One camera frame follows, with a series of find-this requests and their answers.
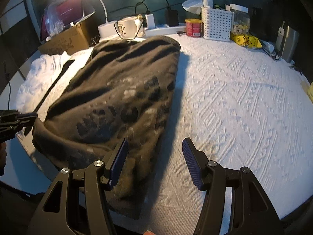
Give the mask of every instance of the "red can with yellow lid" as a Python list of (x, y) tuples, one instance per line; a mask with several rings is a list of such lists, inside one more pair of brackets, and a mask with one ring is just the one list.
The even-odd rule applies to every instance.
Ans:
[(201, 36), (201, 20), (196, 18), (186, 19), (187, 36), (200, 37)]

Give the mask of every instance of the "clear plastic jar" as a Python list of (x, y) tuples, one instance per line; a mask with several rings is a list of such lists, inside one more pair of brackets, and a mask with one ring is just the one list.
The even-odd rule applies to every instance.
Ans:
[(231, 4), (230, 8), (234, 13), (232, 33), (234, 35), (249, 34), (250, 16), (248, 14), (248, 8), (236, 4)]

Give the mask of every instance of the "metal pivot bolt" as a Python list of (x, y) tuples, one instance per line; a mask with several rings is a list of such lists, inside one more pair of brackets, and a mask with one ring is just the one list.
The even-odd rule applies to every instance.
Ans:
[(208, 161), (208, 166), (215, 167), (216, 161)]
[(100, 167), (103, 164), (103, 161), (95, 161), (94, 166)]
[(249, 173), (251, 170), (248, 167), (242, 167), (243, 173)]
[(62, 170), (61, 170), (61, 173), (62, 174), (66, 174), (66, 173), (68, 173), (69, 172), (69, 168), (63, 168)]

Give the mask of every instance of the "tissue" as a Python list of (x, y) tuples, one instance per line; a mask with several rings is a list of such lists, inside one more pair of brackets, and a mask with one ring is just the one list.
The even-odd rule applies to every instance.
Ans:
[(183, 2), (186, 11), (200, 15), (201, 7), (213, 8), (213, 0), (187, 0)]

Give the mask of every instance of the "yellow snack bag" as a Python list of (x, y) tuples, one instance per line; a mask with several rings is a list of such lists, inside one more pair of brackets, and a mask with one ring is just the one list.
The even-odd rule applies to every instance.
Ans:
[(230, 34), (230, 39), (238, 45), (246, 48), (261, 48), (262, 44), (257, 37), (248, 34), (234, 35)]
[(311, 101), (313, 102), (313, 82), (308, 89), (308, 96), (310, 97)]

